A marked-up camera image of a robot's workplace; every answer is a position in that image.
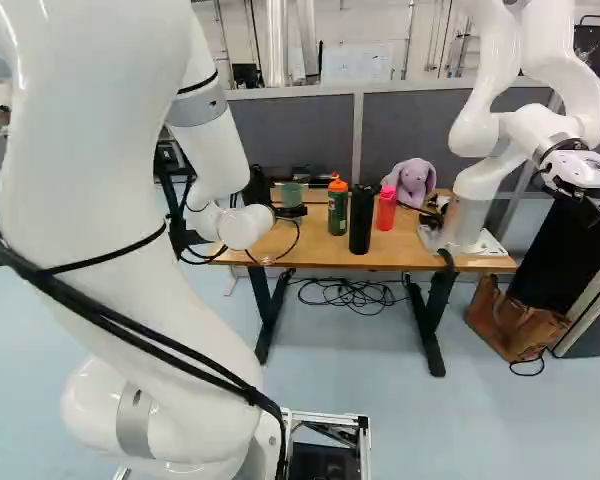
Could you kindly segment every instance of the purple plush toy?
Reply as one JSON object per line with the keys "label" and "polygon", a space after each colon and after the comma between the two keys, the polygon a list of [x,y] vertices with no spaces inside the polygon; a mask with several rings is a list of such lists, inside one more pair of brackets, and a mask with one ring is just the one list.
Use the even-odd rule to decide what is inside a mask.
{"label": "purple plush toy", "polygon": [[393,167],[382,179],[382,185],[396,188],[398,202],[421,208],[424,199],[436,188],[436,169],[421,158],[405,160]]}

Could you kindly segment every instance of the wooden table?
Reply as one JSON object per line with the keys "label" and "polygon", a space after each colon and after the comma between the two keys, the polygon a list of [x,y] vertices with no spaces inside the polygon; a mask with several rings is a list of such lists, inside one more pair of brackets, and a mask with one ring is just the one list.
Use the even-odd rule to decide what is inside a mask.
{"label": "wooden table", "polygon": [[[449,195],[448,191],[439,191]],[[362,270],[435,271],[427,304],[424,304],[420,288],[410,281],[407,287],[418,323],[424,352],[432,375],[445,375],[444,361],[438,346],[436,329],[446,308],[451,288],[459,272],[514,272],[515,261],[509,256],[479,257],[445,254],[432,255],[418,234],[418,212],[398,207],[394,228],[381,232],[374,226],[371,246],[366,255],[354,255],[349,251],[349,235],[334,237],[327,230],[327,194],[325,190],[309,191],[305,195],[308,215],[300,225],[297,245],[283,258],[275,261],[276,267],[287,267],[278,279],[273,295],[270,294],[263,265],[254,262],[243,251],[227,251],[213,261],[217,265],[246,266],[253,287],[262,328],[256,345],[260,363],[267,361],[275,334],[277,319],[284,301],[284,292],[296,268],[343,268]],[[296,238],[296,228],[287,221],[278,221],[249,251],[256,260],[282,254]]]}

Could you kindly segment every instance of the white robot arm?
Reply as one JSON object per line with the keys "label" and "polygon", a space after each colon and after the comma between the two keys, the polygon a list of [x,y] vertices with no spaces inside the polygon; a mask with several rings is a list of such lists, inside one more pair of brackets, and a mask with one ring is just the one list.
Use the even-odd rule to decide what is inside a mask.
{"label": "white robot arm", "polygon": [[[177,95],[183,78],[192,85],[214,71],[192,18],[188,0],[0,0],[0,50],[13,91],[0,232],[11,251],[41,269],[151,240],[104,262],[40,275],[47,275],[45,285],[57,279],[87,295],[98,312],[106,307],[136,328],[177,339],[257,391],[262,372],[255,355],[192,290],[160,235],[151,172],[167,113],[200,176],[190,203],[213,203],[248,179],[229,110],[217,109],[213,118],[205,111],[207,121],[198,122],[185,108],[192,102],[195,110],[193,97],[208,98],[209,90],[221,94],[217,83]],[[207,108],[211,101],[226,107],[214,96]],[[217,211],[212,223],[223,237],[226,214]],[[254,239],[271,224],[268,215],[252,215],[262,223],[251,236],[241,233]],[[242,247],[232,235],[223,240]],[[227,480],[245,458],[258,457],[258,480],[273,478],[283,442],[260,408],[86,321],[50,292],[42,299],[94,354],[70,378],[62,401],[79,439],[161,477]]]}
{"label": "white robot arm", "polygon": [[[527,160],[553,191],[600,194],[600,80],[573,50],[574,0],[463,0],[481,33],[471,97],[449,135],[450,149],[484,160],[463,170],[435,249],[480,251],[479,238],[502,180]],[[492,113],[491,103],[523,73],[553,88],[565,114],[540,104]]]}
{"label": "white robot arm", "polygon": [[264,205],[224,209],[216,203],[247,185],[249,166],[195,14],[187,69],[166,122],[198,175],[186,201],[187,220],[207,240],[249,248],[271,229],[274,216]]}

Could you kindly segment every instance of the red bottle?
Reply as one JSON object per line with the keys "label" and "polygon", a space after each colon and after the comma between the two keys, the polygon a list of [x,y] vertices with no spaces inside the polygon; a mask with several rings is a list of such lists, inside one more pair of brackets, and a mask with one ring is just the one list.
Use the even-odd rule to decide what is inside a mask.
{"label": "red bottle", "polygon": [[393,220],[396,216],[396,189],[389,185],[382,187],[378,199],[378,218],[376,226],[384,232],[393,228]]}

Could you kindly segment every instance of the green bottle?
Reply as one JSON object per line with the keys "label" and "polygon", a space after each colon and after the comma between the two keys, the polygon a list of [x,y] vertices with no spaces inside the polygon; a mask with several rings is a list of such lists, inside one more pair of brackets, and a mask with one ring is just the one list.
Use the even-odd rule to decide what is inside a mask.
{"label": "green bottle", "polygon": [[347,205],[349,203],[349,185],[338,175],[329,184],[329,233],[340,236],[347,233]]}

